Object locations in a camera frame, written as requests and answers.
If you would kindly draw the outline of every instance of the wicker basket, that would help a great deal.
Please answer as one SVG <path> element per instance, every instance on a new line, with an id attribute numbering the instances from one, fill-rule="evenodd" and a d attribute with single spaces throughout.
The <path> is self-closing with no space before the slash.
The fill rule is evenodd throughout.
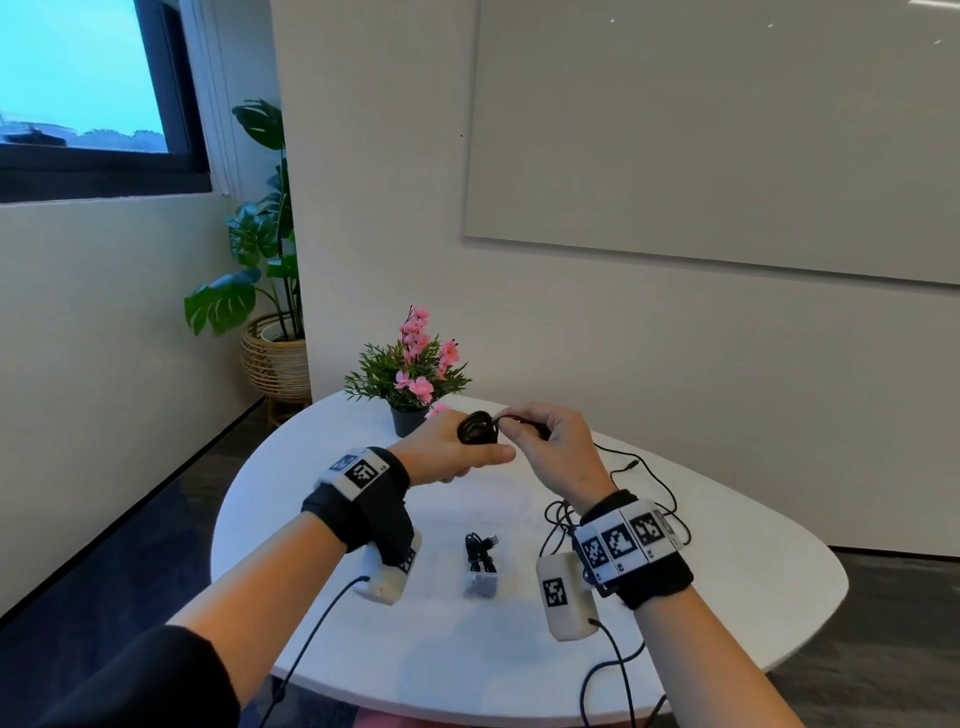
<path id="1" fill-rule="evenodd" d="M 251 384 L 279 401 L 310 402 L 306 342 L 268 341 L 263 330 L 279 321 L 276 314 L 251 321 L 240 337 L 240 360 Z"/>

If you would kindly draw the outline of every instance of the black flower pot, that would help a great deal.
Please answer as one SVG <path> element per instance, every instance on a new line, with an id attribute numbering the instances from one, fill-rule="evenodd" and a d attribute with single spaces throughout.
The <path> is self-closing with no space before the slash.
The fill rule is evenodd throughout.
<path id="1" fill-rule="evenodd" d="M 426 413 L 430 411 L 429 407 L 417 409 L 413 412 L 400 412 L 398 409 L 390 408 L 390 413 L 394 416 L 394 432 L 397 437 L 406 437 L 426 419 Z"/>

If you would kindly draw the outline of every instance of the window glass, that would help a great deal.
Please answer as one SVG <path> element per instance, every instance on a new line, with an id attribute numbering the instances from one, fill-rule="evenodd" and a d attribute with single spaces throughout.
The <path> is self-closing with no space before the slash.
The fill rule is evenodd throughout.
<path id="1" fill-rule="evenodd" d="M 133 0 L 0 0 L 0 144 L 166 152 Z"/>

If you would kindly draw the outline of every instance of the person's left arm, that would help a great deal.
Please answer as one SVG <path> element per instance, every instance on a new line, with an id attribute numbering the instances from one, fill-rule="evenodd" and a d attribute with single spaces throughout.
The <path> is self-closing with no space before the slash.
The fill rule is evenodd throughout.
<path id="1" fill-rule="evenodd" d="M 449 482 L 470 468 L 514 459 L 510 446 L 462 445 L 456 431 L 464 417 L 445 410 L 388 448 L 411 485 Z M 240 706 L 269 675 L 346 551 L 326 523 L 300 513 L 165 626 L 81 685 L 37 728 L 159 726 L 171 718 L 180 725 L 236 725 Z M 178 710 L 191 704 L 197 707 L 189 716 Z"/>

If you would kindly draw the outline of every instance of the person's left hand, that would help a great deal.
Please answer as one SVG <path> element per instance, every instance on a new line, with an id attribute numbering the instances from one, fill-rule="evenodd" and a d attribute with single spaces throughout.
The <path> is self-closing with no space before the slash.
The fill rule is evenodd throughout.
<path id="1" fill-rule="evenodd" d="M 448 483 L 469 473 L 470 468 L 509 463 L 516 457 L 516 450 L 510 445 L 461 443 L 457 426 L 466 416 L 455 409 L 445 409 L 387 448 L 407 469 L 411 485 L 437 480 Z"/>

